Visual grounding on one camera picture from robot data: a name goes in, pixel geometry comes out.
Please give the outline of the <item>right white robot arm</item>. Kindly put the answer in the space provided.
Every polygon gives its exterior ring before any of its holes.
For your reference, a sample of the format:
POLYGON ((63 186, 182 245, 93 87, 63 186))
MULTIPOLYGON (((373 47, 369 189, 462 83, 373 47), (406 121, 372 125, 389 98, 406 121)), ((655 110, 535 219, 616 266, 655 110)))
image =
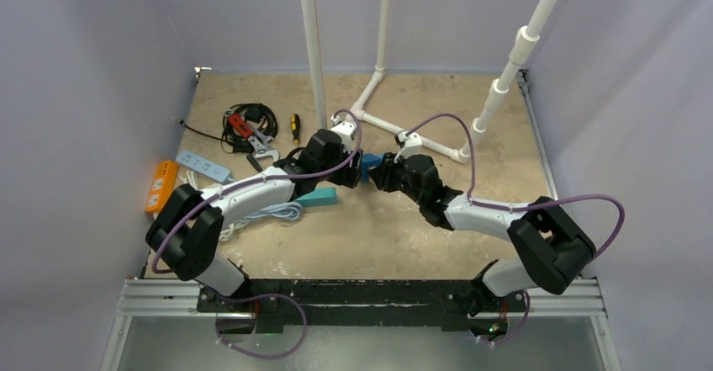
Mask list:
POLYGON ((525 289, 562 294, 594 258, 594 243, 548 197, 512 208, 469 199, 446 186, 433 160, 421 154, 403 159, 388 153, 369 177, 381 191, 408 196, 434 227, 475 231, 513 245, 516 258, 491 262, 473 280, 473 301, 482 309, 491 310, 506 295, 525 289))

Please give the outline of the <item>blue cube socket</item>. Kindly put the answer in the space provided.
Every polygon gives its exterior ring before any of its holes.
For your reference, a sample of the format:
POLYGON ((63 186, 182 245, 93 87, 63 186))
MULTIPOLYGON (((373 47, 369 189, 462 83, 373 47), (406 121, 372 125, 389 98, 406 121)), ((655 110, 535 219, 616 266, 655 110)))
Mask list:
POLYGON ((361 164, 361 181, 363 183, 369 183, 370 181, 370 171, 379 166, 380 163, 383 160, 383 154, 372 154, 372 153, 364 153, 362 155, 362 164, 361 164))

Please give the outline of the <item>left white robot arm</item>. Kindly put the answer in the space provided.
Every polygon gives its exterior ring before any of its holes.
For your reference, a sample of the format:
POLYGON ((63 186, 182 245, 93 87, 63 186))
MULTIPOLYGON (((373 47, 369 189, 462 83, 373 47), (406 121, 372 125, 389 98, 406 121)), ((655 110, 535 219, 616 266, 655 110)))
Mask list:
POLYGON ((210 287, 228 310, 243 310, 251 299, 248 277, 218 254, 220 232, 269 206, 299 199, 321 182, 356 187, 361 141, 360 126, 343 122, 318 130, 298 157, 282 159, 257 175, 216 188, 176 188, 145 236, 154 260, 183 281, 210 287))

